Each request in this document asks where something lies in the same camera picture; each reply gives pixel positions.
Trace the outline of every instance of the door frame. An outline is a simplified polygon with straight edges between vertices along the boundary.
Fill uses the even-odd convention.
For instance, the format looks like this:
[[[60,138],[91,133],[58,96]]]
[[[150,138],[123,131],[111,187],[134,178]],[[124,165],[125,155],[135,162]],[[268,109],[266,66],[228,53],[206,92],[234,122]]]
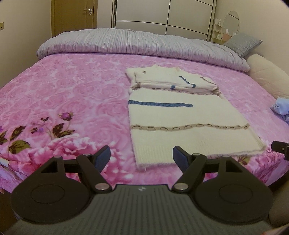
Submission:
[[[97,28],[97,5],[98,0],[94,0],[93,4],[93,28]],[[55,0],[51,0],[51,36],[55,37],[55,27],[54,27],[54,8],[55,8]]]

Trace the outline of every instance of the blue stripe on sweater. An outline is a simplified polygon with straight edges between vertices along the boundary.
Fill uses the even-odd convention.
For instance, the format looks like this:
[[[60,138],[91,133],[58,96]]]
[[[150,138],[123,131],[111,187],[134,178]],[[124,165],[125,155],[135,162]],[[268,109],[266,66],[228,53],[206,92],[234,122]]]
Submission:
[[[193,107],[192,104],[185,103],[156,103],[156,102],[141,102],[136,100],[129,100],[128,104],[139,104],[147,106],[159,106],[159,107]]]
[[[189,83],[183,76],[180,76],[180,78],[183,79],[187,84],[192,85],[193,88],[196,87],[196,84],[191,84],[191,83]]]

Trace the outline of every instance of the beige cushion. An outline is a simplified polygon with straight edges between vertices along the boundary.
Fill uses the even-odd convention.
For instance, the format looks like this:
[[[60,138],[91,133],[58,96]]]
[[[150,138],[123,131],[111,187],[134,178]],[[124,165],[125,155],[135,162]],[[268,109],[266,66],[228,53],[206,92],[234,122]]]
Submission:
[[[269,219],[275,227],[289,223],[289,181],[274,193]]]
[[[247,58],[248,75],[274,98],[289,98],[289,76],[264,57],[254,54]]]

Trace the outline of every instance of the wardrobe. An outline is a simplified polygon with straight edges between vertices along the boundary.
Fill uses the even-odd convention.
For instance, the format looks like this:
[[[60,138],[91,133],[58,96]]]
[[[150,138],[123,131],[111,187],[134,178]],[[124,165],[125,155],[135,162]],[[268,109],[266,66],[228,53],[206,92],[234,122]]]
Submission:
[[[216,0],[114,0],[112,27],[209,40]]]

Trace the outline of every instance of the pink floral bedsheet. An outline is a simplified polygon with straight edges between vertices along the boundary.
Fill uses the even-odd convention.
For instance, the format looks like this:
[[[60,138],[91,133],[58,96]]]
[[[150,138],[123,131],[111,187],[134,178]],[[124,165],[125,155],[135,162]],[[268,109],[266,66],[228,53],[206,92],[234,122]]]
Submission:
[[[74,159],[111,148],[102,175],[112,185],[168,184],[180,177],[176,165],[137,169],[128,118],[129,67],[158,64],[212,78],[225,97],[270,146],[289,142],[289,126],[269,109],[275,99],[242,72],[187,60],[128,54],[55,54],[27,69],[0,90],[0,190],[9,192],[55,155]],[[268,147],[259,156],[236,158],[269,185],[288,169]],[[77,174],[70,174],[77,179]],[[207,174],[206,179],[214,177]]]

